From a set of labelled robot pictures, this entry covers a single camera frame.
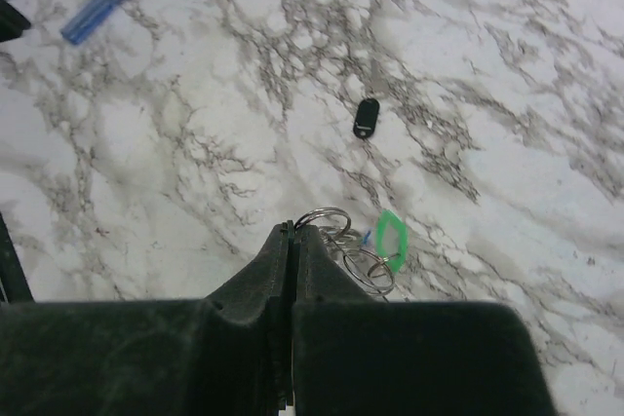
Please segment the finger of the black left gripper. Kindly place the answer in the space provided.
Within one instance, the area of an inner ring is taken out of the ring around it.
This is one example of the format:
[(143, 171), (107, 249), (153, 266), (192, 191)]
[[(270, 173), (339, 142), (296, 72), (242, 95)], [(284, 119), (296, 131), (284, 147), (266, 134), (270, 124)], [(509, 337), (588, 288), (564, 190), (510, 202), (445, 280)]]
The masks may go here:
[(31, 28), (31, 22), (7, 0), (0, 0), (0, 42), (18, 39)]
[(4, 218), (0, 220), (0, 277), (2, 303), (34, 301)]

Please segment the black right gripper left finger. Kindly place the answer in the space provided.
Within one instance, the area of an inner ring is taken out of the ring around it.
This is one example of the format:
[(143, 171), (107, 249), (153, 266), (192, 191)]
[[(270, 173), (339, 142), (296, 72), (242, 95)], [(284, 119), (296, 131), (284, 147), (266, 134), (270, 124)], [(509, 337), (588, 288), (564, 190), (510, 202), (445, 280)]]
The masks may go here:
[(5, 415), (276, 415), (292, 403), (290, 235), (203, 299), (1, 302)]

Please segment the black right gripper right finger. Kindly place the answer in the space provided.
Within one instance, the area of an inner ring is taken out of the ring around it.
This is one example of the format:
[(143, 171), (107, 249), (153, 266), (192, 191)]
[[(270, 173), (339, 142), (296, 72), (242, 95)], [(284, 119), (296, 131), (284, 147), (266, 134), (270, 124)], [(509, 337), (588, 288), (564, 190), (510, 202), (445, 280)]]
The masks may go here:
[(487, 301), (376, 301), (295, 227), (292, 405), (298, 415), (552, 415), (527, 327)]

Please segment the green key tag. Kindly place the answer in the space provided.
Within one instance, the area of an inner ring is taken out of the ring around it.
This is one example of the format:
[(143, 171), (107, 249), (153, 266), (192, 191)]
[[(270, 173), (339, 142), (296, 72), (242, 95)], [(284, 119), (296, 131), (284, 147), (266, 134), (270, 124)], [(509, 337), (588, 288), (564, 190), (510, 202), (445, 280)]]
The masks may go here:
[(408, 228), (391, 210), (385, 209), (378, 217), (375, 231), (375, 249), (393, 273), (404, 265), (408, 253)]

